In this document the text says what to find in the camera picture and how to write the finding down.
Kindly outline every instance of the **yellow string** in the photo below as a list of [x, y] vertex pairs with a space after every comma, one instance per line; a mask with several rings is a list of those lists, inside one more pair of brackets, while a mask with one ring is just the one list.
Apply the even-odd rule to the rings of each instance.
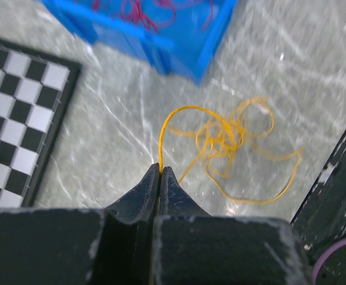
[[[219, 188], [220, 192], [228, 199], [235, 201], [235, 202], [243, 202], [243, 203], [251, 203], [251, 204], [268, 204], [271, 202], [274, 202], [288, 190], [288, 188], [291, 186], [294, 176], [296, 174], [298, 165], [301, 160], [301, 156], [303, 153], [303, 149], [299, 148], [295, 152], [291, 154], [286, 155], [277, 155], [274, 154], [268, 150], [260, 148], [255, 142], [254, 139], [256, 138], [262, 138], [270, 134], [275, 126], [275, 119], [273, 117], [273, 113], [270, 109], [270, 107], [265, 103], [267, 101], [266, 97], [256, 97], [250, 100], [246, 100], [242, 102], [238, 107], [235, 108], [235, 110], [232, 112], [231, 116], [229, 117], [222, 117], [221, 115], [207, 110], [200, 106], [195, 105], [188, 105], [180, 107], [173, 112], [169, 114], [169, 116], [166, 118], [165, 122], [163, 123], [163, 126], [161, 128], [160, 138], [159, 138], [159, 162], [160, 162], [160, 173], [163, 171], [163, 137], [165, 134], [165, 131], [168, 127], [169, 121], [172, 119], [172, 117], [177, 114], [178, 112], [186, 109], [195, 109], [202, 112], [205, 112], [207, 114], [212, 115], [213, 117], [210, 118], [205, 125], [201, 126], [197, 132], [190, 132], [190, 131], [181, 131], [179, 129], [169, 127], [169, 130], [177, 135], [183, 135], [185, 137], [193, 138], [196, 142], [197, 149], [199, 151], [198, 156], [189, 164], [188, 168], [184, 171], [182, 177], [178, 181], [181, 183], [181, 181], [184, 179], [185, 175], [189, 172], [189, 170], [196, 164], [199, 160], [202, 161], [203, 169], [205, 173], [208, 175], [208, 177], [213, 180], [215, 185]], [[271, 125], [269, 129], [261, 134], [257, 134], [254, 132], [250, 132], [247, 129], [247, 119], [243, 116], [243, 112], [249, 107], [251, 104], [257, 104], [260, 105], [262, 108], [268, 111], [270, 119], [271, 119]], [[238, 148], [240, 148], [243, 143], [246, 143], [253, 151], [255, 151], [257, 154], [260, 154], [264, 158], [276, 162], [280, 162], [283, 160], [288, 160], [294, 156], [297, 156], [297, 161], [294, 166], [292, 175], [290, 176], [285, 188], [275, 197], [272, 199], [267, 200], [255, 200], [255, 199], [241, 199], [241, 198], [234, 198], [230, 195], [228, 195], [220, 186], [220, 184], [215, 180], [215, 178], [210, 174], [213, 173], [213, 175], [218, 175], [223, 178], [228, 178], [228, 172], [230, 170], [230, 167], [232, 165], [232, 162], [235, 158], [236, 152]], [[220, 158], [220, 157], [226, 157], [228, 158], [228, 163], [226, 166], [226, 169], [224, 173], [221, 173], [217, 170], [215, 170], [212, 165], [211, 161], [214, 158]]]

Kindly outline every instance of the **black frame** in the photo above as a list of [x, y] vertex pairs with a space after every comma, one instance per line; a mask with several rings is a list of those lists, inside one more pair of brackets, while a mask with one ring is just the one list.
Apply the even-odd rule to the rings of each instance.
[[29, 183], [29, 188], [26, 191], [25, 196], [23, 197], [23, 202], [21, 204], [21, 207], [31, 207], [36, 199], [36, 195], [39, 190], [40, 183], [42, 181], [43, 173], [46, 169], [46, 165], [48, 164], [48, 160], [50, 158], [55, 141], [57, 139], [56, 136], [59, 133], [59, 129], [61, 127], [65, 113], [67, 111], [67, 106], [76, 87], [77, 80], [80, 75], [81, 64], [78, 62], [70, 61], [68, 59], [59, 58], [57, 56], [53, 56], [45, 52], [41, 52], [39, 50], [34, 50], [29, 47], [24, 47], [16, 43], [11, 43], [4, 39], [0, 39], [0, 46], [7, 49], [19, 51], [21, 53], [25, 53], [27, 55], [34, 56], [45, 61], [50, 61], [56, 64], [63, 65], [70, 70], [66, 86], [61, 95], [61, 103], [59, 104], [54, 113], [52, 123], [50, 125], [48, 134], [45, 139], [45, 145], [39, 154], [37, 166], [34, 168], [32, 178]]
[[292, 220], [313, 265], [346, 237], [346, 130]]

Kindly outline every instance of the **gray marble floor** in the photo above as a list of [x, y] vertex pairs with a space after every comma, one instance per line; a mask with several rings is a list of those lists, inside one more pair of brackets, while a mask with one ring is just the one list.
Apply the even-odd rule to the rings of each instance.
[[[259, 143], [281, 154], [304, 147], [288, 193], [269, 205], [237, 204], [219, 193], [201, 165], [182, 187], [213, 215], [289, 220], [346, 128], [343, 0], [240, 0], [200, 88], [178, 76], [161, 77], [148, 64], [106, 46], [86, 45], [31, 0], [0, 0], [0, 37], [84, 66], [38, 207], [104, 207], [157, 162], [159, 131], [172, 110], [196, 104], [227, 115], [243, 100], [264, 94], [276, 127]], [[188, 111], [172, 124], [194, 130], [206, 118]], [[268, 124], [263, 114], [251, 120], [257, 129]], [[196, 148], [191, 140], [167, 134], [164, 154], [179, 176]], [[231, 195], [268, 198], [285, 185], [294, 163], [266, 161], [243, 147], [231, 177], [220, 181]]]

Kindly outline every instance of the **blue plastic bin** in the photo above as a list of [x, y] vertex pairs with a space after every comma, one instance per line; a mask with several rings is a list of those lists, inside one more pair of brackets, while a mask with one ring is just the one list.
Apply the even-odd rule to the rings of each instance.
[[[41, 0], [46, 8], [72, 33], [90, 44], [96, 41], [118, 49], [133, 57], [148, 61], [160, 74], [174, 72], [187, 77], [199, 85], [207, 66], [218, 50], [219, 44], [231, 20], [237, 0], [213, 0], [213, 17], [201, 31], [201, 26], [211, 11], [210, 2], [205, 0], [191, 8], [177, 11], [171, 26], [155, 31], [142, 25], [119, 18], [110, 18], [118, 9], [121, 0], [111, 0], [108, 7], [95, 12], [92, 0]], [[163, 21], [171, 17], [172, 11], [154, 11], [152, 5], [143, 7], [153, 20]]]

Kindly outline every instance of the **marble surface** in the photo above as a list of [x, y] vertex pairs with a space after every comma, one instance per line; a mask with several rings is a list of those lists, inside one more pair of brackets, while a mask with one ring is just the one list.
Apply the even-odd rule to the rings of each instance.
[[[104, 45], [73, 38], [42, 4], [0, 0], [0, 37], [83, 64], [83, 73], [37, 207], [104, 207], [132, 188], [158, 160], [166, 116], [187, 104], [229, 114], [245, 99], [269, 97], [276, 118], [259, 144], [304, 156], [288, 193], [269, 205], [225, 199], [196, 165], [181, 186], [213, 215], [275, 216], [290, 220], [346, 128], [346, 1], [240, 0], [223, 44], [198, 88], [161, 77], [148, 64]], [[207, 116], [188, 111], [172, 122], [198, 128]], [[254, 129], [267, 117], [251, 112]], [[196, 156], [191, 140], [167, 134], [166, 164], [177, 176]], [[228, 180], [234, 196], [268, 198], [287, 182], [295, 161], [274, 163], [243, 147]]]

